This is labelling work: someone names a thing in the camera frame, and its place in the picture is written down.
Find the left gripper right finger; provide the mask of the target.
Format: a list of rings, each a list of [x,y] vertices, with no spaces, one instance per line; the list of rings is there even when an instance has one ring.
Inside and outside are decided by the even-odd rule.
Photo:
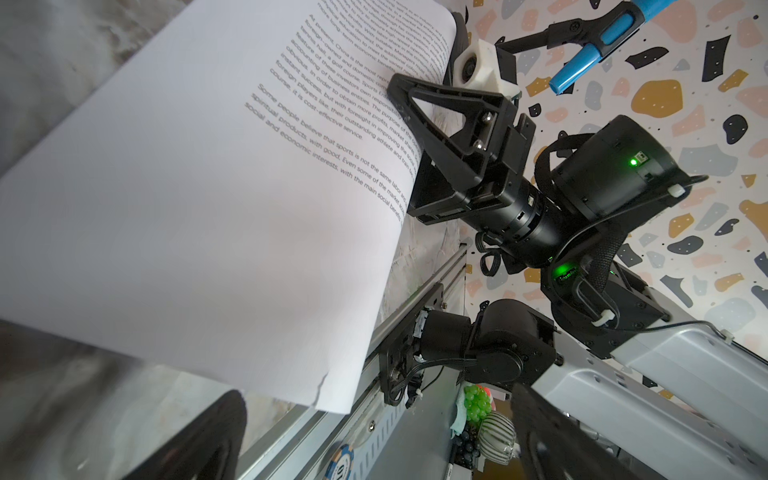
[[[532,388],[512,390],[513,426],[528,479],[639,479]]]

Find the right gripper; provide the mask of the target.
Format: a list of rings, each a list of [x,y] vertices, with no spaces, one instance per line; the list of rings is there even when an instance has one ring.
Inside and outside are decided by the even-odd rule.
[[[408,214],[430,225],[462,220],[508,267],[550,264],[571,221],[524,177],[536,125],[514,120],[500,93],[449,87],[404,74],[387,95],[423,149]]]

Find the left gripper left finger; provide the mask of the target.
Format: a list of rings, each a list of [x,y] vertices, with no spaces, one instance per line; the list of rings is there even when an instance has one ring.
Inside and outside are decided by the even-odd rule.
[[[134,479],[233,479],[247,423],[242,394],[230,390],[126,475]]]

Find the paper with printed text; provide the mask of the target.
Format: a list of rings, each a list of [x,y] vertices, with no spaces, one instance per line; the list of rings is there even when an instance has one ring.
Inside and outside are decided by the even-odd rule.
[[[438,83],[434,1],[197,1],[1,181],[1,316],[346,413]]]

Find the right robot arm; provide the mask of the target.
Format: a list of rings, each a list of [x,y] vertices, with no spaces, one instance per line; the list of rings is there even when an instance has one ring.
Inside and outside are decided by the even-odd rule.
[[[475,319],[417,308],[380,348],[396,404],[430,367],[510,392],[531,479],[767,475],[767,364],[616,261],[628,234],[697,178],[620,115],[561,138],[523,175],[534,125],[497,93],[397,74],[388,96],[424,150],[410,214],[475,229],[481,268],[535,268],[551,304],[483,303]]]

